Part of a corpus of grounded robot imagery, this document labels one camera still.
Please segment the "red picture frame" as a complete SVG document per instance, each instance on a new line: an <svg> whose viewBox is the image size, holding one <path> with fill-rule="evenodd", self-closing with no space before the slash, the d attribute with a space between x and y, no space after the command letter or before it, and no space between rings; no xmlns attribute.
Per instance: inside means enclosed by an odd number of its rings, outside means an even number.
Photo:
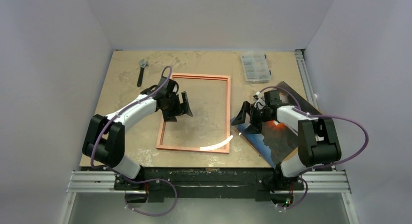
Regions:
<svg viewBox="0 0 412 224"><path fill-rule="evenodd" d="M164 145L164 131L166 123L162 120L158 131L158 137L156 141L156 149L158 150L171 150L171 151L185 151L185 152L201 152L201 153L220 153L228 154L230 152L230 141L233 135L230 134L230 107L231 107L231 77L227 75L210 75L210 74L193 74L193 73L176 73L173 72L171 79L195 79L195 80L210 80L210 81L224 81L226 104L225 104L225 137L226 139L210 146L203 147L182 147L182 146L170 146Z"/></svg>

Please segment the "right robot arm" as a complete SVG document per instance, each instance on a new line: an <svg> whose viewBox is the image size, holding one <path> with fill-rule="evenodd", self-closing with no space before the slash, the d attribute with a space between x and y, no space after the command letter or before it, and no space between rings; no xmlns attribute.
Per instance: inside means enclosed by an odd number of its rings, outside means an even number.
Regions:
<svg viewBox="0 0 412 224"><path fill-rule="evenodd" d="M251 104L244 101L231 125L244 124L248 119L250 124L244 133L260 134L264 123L276 121L297 131L297 154L275 166L269 185L286 188L297 181L304 170L341 159L342 151L332 118L310 117L309 114L299 113L295 106L282 102L277 90L266 91L263 97L263 102Z"/></svg>

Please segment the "sunset landscape photo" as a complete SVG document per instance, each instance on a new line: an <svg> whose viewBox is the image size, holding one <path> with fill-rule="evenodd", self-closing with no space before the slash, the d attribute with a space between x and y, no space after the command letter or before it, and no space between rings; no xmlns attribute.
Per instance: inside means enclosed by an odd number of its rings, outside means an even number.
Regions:
<svg viewBox="0 0 412 224"><path fill-rule="evenodd" d="M299 103L302 111L320 114L305 97L298 94L286 82L282 81L277 86L280 87L279 96L283 103L291 105ZM271 167L275 167L277 163L287 158L297 147L297 135L284 124L266 122L262 124L260 134L246 134L245 129L249 125L249 116L247 116L245 123L236 125L235 128L242 132L245 139Z"/></svg>

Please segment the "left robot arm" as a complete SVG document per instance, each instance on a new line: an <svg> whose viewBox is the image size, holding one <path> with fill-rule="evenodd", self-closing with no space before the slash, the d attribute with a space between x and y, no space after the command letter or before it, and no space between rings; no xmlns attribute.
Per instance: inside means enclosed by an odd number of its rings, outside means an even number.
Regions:
<svg viewBox="0 0 412 224"><path fill-rule="evenodd" d="M176 122L178 116L193 113L186 92L178 93L179 85L162 76L157 85L143 90L127 106L111 114L94 115L89 123L82 153L126 176L126 184L137 190L145 183L144 169L125 154L125 134L139 121L158 110L165 122Z"/></svg>

